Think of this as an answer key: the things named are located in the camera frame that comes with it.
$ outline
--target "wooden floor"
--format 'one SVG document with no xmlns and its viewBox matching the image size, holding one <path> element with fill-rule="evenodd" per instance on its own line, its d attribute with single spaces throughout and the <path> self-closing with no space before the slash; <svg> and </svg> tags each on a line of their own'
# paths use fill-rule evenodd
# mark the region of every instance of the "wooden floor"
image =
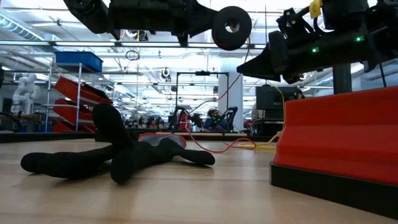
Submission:
<svg viewBox="0 0 398 224">
<path fill-rule="evenodd" d="M 225 147 L 219 142 L 203 144 L 213 150 Z M 208 169 L 164 164 L 144 170 L 123 186 L 109 173 L 67 181 L 30 175 L 19 166 L 28 152 L 105 145 L 92 139 L 0 144 L 0 223 L 397 223 L 269 185 L 273 151 L 233 149 L 215 155 L 216 164 Z M 196 147 L 190 143 L 189 148 Z"/>
</svg>

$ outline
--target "blue bin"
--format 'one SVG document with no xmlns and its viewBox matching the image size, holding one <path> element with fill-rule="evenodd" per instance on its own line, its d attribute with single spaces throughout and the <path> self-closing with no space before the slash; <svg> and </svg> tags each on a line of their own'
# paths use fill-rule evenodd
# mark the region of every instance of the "blue bin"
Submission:
<svg viewBox="0 0 398 224">
<path fill-rule="evenodd" d="M 84 72 L 102 72 L 103 61 L 92 52 L 56 52 L 55 63 L 69 72 L 78 72 L 80 63 Z"/>
</svg>

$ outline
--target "red tray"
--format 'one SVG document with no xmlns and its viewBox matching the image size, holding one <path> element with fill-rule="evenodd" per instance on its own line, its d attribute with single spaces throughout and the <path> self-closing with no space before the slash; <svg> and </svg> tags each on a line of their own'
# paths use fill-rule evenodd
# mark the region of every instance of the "red tray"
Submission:
<svg viewBox="0 0 398 224">
<path fill-rule="evenodd" d="M 58 99 L 55 102 L 56 105 L 72 105 L 76 106 L 76 103 L 69 101 L 69 100 L 64 100 L 64 99 Z M 63 119 L 68 121 L 72 125 L 76 125 L 76 108 L 72 107 L 62 107 L 62 106 L 54 106 L 52 109 L 54 112 L 56 112 L 58 115 L 60 115 Z M 79 110 L 79 124 L 84 124 L 86 126 L 95 126 L 93 122 L 93 114 L 89 109 L 86 109 L 82 105 L 80 105 L 80 110 Z"/>
<path fill-rule="evenodd" d="M 289 101 L 274 163 L 398 185 L 398 87 Z"/>
<path fill-rule="evenodd" d="M 74 132 L 76 130 L 76 126 L 71 125 L 66 121 L 57 121 L 55 127 L 53 128 L 53 133 L 64 133 L 64 132 Z M 94 133 L 93 128 L 87 127 L 84 125 L 79 125 L 79 131 L 83 131 L 86 133 Z"/>
<path fill-rule="evenodd" d="M 112 104 L 111 100 L 104 99 L 89 89 L 80 85 L 80 103 L 83 105 L 95 106 L 98 103 Z M 78 84 L 67 78 L 60 77 L 57 84 L 54 87 L 57 91 L 71 99 L 73 102 L 77 102 L 77 91 Z"/>
</svg>

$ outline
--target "green led light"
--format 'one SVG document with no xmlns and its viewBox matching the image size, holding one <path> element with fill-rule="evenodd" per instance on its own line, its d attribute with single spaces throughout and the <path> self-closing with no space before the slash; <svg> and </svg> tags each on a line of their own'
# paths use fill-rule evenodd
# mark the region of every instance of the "green led light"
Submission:
<svg viewBox="0 0 398 224">
<path fill-rule="evenodd" d="M 319 47 L 314 47 L 312 49 L 312 53 L 318 53 L 319 52 Z"/>
<path fill-rule="evenodd" d="M 364 36 L 355 38 L 355 42 L 361 42 L 361 41 L 364 41 L 364 40 L 365 40 Z"/>
</svg>

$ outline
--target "black plush toy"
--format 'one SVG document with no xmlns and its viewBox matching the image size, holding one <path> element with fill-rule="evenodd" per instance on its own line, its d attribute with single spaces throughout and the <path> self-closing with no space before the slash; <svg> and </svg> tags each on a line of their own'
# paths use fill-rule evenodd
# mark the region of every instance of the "black plush toy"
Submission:
<svg viewBox="0 0 398 224">
<path fill-rule="evenodd" d="M 85 152 L 33 152 L 22 158 L 21 167 L 28 172 L 52 177 L 80 179 L 96 174 L 100 165 L 112 159 L 111 177 L 121 184 L 136 171 L 169 162 L 174 156 L 181 156 L 200 165 L 215 163 L 215 158 L 209 152 L 184 149 L 170 136 L 133 142 L 124 128 L 119 112 L 111 105 L 95 106 L 93 120 L 112 145 Z"/>
</svg>

